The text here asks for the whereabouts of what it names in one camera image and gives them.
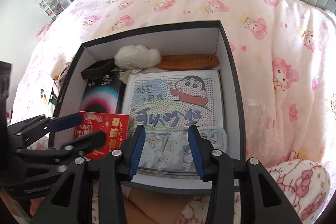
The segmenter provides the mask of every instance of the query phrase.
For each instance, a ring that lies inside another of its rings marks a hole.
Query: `white pom pom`
[[[148,68],[160,63],[157,49],[147,49],[143,45],[122,47],[114,57],[115,64],[121,69]]]

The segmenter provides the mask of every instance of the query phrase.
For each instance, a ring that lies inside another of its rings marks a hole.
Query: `bed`
[[[80,44],[151,25],[221,20],[243,97],[247,150],[265,166],[322,162],[335,191],[335,0],[75,0],[36,46],[11,123],[53,115],[39,93]]]

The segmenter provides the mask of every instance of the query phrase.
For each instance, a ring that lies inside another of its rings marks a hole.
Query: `red card box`
[[[102,130],[106,133],[106,142],[102,149],[95,149],[85,155],[92,160],[100,159],[107,153],[118,149],[126,139],[129,115],[106,114],[79,111],[83,116],[83,122],[75,127],[73,138],[87,135],[88,133]]]

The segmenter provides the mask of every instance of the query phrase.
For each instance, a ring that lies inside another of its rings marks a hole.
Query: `white wall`
[[[64,8],[70,0],[59,0]],[[35,0],[0,0],[0,60],[12,63],[7,110],[38,41],[37,32],[50,22]]]

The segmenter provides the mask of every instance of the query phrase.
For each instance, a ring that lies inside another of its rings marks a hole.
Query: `blue gripper pad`
[[[83,117],[79,113],[55,118],[50,121],[50,124],[48,125],[48,130],[50,132],[59,132],[68,128],[79,126],[82,121]]]
[[[140,162],[143,145],[145,144],[145,137],[146,137],[146,130],[144,127],[142,127],[131,156],[131,164],[128,172],[130,179],[133,179],[134,175],[138,171],[138,165]]]
[[[193,156],[196,173],[200,177],[200,179],[203,180],[205,178],[203,157],[191,126],[188,129],[188,141],[191,150],[191,155]]]

